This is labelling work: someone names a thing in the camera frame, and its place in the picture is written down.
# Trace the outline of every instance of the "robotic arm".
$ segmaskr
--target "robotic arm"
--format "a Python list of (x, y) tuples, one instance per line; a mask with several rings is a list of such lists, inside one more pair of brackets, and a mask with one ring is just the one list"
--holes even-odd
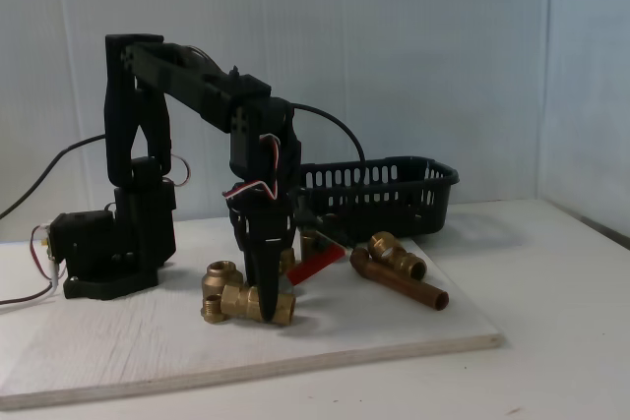
[[(66, 260), (66, 297), (106, 299), (154, 286), (157, 269), (175, 251), (170, 131), (164, 94), (230, 134), (230, 168), (243, 180), (225, 193), (244, 253), (247, 279), (257, 285), (263, 319), (276, 310), (280, 253), (295, 234), (288, 192), (298, 185), (301, 144), (289, 102), (236, 67), (224, 73), (192, 47), (162, 36), (105, 39), (104, 119), (107, 173), (117, 188), (116, 215), (106, 210), (62, 213), (50, 225), (50, 252)], [(148, 156), (131, 158), (138, 127)]]

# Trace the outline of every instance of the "brass fitting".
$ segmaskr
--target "brass fitting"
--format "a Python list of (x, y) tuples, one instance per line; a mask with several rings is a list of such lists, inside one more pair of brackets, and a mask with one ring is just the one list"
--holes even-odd
[(299, 249), (302, 261), (306, 261), (320, 253), (320, 250), (317, 248), (320, 243), (320, 238), (315, 230), (303, 230), (299, 232)]
[(201, 316), (209, 324), (218, 324), (229, 317), (221, 311), (221, 296), (209, 295), (204, 299), (204, 306), (201, 308)]
[(236, 265), (232, 261), (215, 261), (211, 263), (206, 275), (201, 279), (201, 290), (204, 294), (204, 300), (211, 295), (223, 294), (223, 288), (227, 283), (242, 284), (243, 274), (236, 269)]
[(295, 252), (292, 248), (286, 248), (280, 253), (280, 275), (292, 270), (295, 266)]
[[(295, 296), (292, 294), (278, 294), (276, 313), (271, 323), (277, 325), (290, 325), (293, 320), (295, 308)], [(263, 322), (260, 314), (258, 299), (258, 287), (242, 287), (228, 284), (223, 290), (220, 299), (220, 310), (233, 317), (245, 317), (257, 322)]]
[(377, 263), (389, 266), (395, 273), (422, 280), (426, 274), (426, 263), (413, 253), (409, 253), (394, 235), (380, 231), (370, 238), (369, 253)]

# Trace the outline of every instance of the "wire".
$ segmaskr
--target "wire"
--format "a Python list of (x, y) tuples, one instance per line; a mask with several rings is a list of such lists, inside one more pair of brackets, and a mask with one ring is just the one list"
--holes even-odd
[(38, 304), (38, 303), (43, 302), (44, 300), (46, 300), (48, 297), (52, 296), (57, 291), (57, 286), (59, 285), (59, 273), (58, 273), (58, 267), (55, 264), (55, 262), (54, 261), (50, 261), (50, 274), (51, 274), (51, 277), (48, 277), (47, 275), (45, 275), (45, 273), (41, 269), (41, 266), (39, 265), (39, 261), (36, 261), (36, 263), (37, 263), (37, 267), (40, 269), (40, 271), (44, 275), (44, 277), (46, 277), (47, 279), (50, 280), (50, 282), (48, 283), (48, 286), (45, 289), (37, 292), (36, 294), (29, 295), (27, 297), (20, 297), (20, 298), (17, 298), (17, 299), (0, 300), (0, 305), (10, 305), (10, 304), (19, 304), (19, 303), (22, 303), (22, 302), (28, 302), (28, 304), (25, 304), (25, 305), (22, 306), (22, 307), (28, 307), (30, 305)]
[(0, 300), (0, 305), (19, 304), (20, 302), (28, 302), (30, 300), (34, 300), (37, 297), (44, 295), (50, 289), (52, 289), (52, 282), (50, 282), (48, 284), (48, 287), (43, 289), (41, 292), (37, 292), (36, 294), (30, 295), (28, 297), (20, 297), (19, 299)]
[(35, 248), (32, 245), (32, 239), (35, 236), (35, 232), (38, 231), (39, 228), (41, 228), (41, 225), (36, 226), (31, 232), (31, 241), (29, 243), (29, 247), (31, 248), (31, 256), (32, 256), (32, 260), (34, 261), (35, 265), (37, 266), (37, 269), (39, 270), (39, 273), (41, 275), (43, 275), (46, 279), (51, 280), (50, 277), (48, 277), (46, 275), (46, 273), (43, 271), (43, 269), (41, 268), (41, 263), (39, 262), (39, 258), (37, 257), (37, 253), (35, 252)]
[(193, 53), (197, 54), (198, 56), (201, 56), (202, 58), (204, 58), (207, 62), (212, 63), (213, 66), (215, 66), (215, 68), (217, 68), (219, 71), (222, 72), (221, 68), (219, 67), (219, 65), (213, 60), (213, 58), (210, 57), (210, 55), (204, 51), (201, 48), (198, 48), (197, 46), (192, 46), (192, 45), (187, 45), (184, 46), (185, 48), (190, 49)]
[(59, 162), (59, 159), (61, 159), (64, 154), (66, 154), (69, 151), (75, 150), (76, 148), (82, 147), (83, 145), (88, 145), (90, 143), (93, 142), (97, 142), (98, 140), (103, 140), (105, 138), (105, 135), (96, 135), (95, 137), (91, 137), (88, 138), (86, 140), (81, 140), (80, 142), (74, 143), (73, 145), (65, 148), (64, 150), (60, 151), (52, 161), (50, 161), (50, 164), (48, 164), (48, 167), (46, 167), (44, 169), (44, 171), (41, 173), (41, 175), (37, 178), (37, 180), (35, 181), (35, 183), (31, 186), (30, 189), (28, 189), (23, 196), (21, 196), (19, 199), (16, 200), (16, 202), (10, 206), (8, 209), (4, 210), (2, 213), (0, 213), (0, 220), (2, 218), (4, 218), (5, 216), (7, 216), (9, 213), (11, 213), (13, 210), (15, 210), (17, 207), (20, 206), (20, 204), (25, 201), (26, 199), (29, 198), (29, 196), (34, 192), (35, 189), (37, 189), (37, 187), (39, 187), (39, 184), (41, 184), (41, 182), (45, 179), (45, 177), (48, 175), (48, 173), (52, 170), (52, 168), (55, 166), (55, 164), (57, 164), (57, 162)]
[(171, 179), (169, 179), (168, 177), (165, 177), (164, 179), (166, 179), (167, 181), (173, 182), (173, 186), (175, 187), (184, 187), (186, 184), (188, 184), (188, 181), (190, 181), (190, 176), (192, 174), (192, 170), (190, 168), (190, 164), (188, 163), (188, 161), (186, 159), (184, 159), (181, 156), (178, 156), (177, 154), (170, 154), (173, 157), (176, 157), (177, 159), (179, 159), (181, 162), (184, 163), (184, 166), (186, 166), (186, 179), (184, 179), (184, 181), (180, 184), (175, 184)]
[(265, 181), (257, 180), (245, 183), (242, 186), (239, 186), (236, 189), (232, 189), (229, 192), (223, 192), (223, 196), (226, 199), (231, 199), (241, 192), (256, 186), (263, 186), (263, 189), (267, 193), (267, 197), (269, 197), (272, 201), (275, 201), (278, 198), (278, 176), (276, 176), (276, 172), (278, 171), (278, 163), (280, 161), (280, 139), (276, 135), (268, 133), (266, 135), (261, 135), (260, 141), (263, 141), (266, 138), (272, 138), (274, 143), (274, 191), (272, 192)]
[(310, 105), (302, 105), (301, 103), (294, 103), (293, 108), (297, 108), (298, 110), (304, 110), (306, 112), (311, 112), (321, 117), (327, 118), (328, 120), (330, 120), (331, 122), (333, 122), (335, 125), (337, 125), (338, 127), (340, 127), (342, 130), (346, 132), (346, 135), (348, 135), (348, 137), (352, 140), (352, 142), (354, 143), (354, 146), (356, 147), (356, 152), (358, 153), (358, 159), (361, 162), (361, 166), (363, 167), (363, 179), (360, 181), (360, 183), (357, 183), (357, 184), (360, 185), (361, 183), (365, 182), (367, 180), (367, 165), (365, 164), (365, 154), (363, 153), (363, 147), (361, 146), (361, 143), (358, 141), (358, 138), (354, 135), (351, 129), (348, 128), (347, 125), (336, 116), (331, 115), (330, 113), (325, 112), (324, 110), (320, 110), (317, 107), (311, 107)]

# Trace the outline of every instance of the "white table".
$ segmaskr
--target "white table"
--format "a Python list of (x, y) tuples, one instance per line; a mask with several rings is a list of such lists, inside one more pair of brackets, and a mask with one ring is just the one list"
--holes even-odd
[[(630, 418), (630, 252), (532, 201), (452, 206), (417, 242), (503, 347), (0, 418)], [(39, 290), (25, 245), (5, 251), (2, 297)], [(0, 380), (59, 297), (0, 315)]]

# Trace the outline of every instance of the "white backdrop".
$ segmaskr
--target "white backdrop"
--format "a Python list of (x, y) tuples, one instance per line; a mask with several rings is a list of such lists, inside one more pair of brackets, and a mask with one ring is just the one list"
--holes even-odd
[[(122, 32), (197, 45), (335, 113), (368, 157), (457, 168), (454, 202), (535, 195), (546, 0), (0, 0), (0, 12), (2, 209), (59, 150), (102, 133), (103, 37)], [(228, 137), (181, 104), (169, 110), (173, 150), (193, 166), (176, 217), (226, 214)], [(354, 158), (322, 119), (300, 113), (296, 129), (304, 162)], [(0, 239), (111, 201), (104, 158), (103, 143), (64, 157), (0, 222)]]
[(630, 235), (630, 0), (551, 0), (541, 194)]

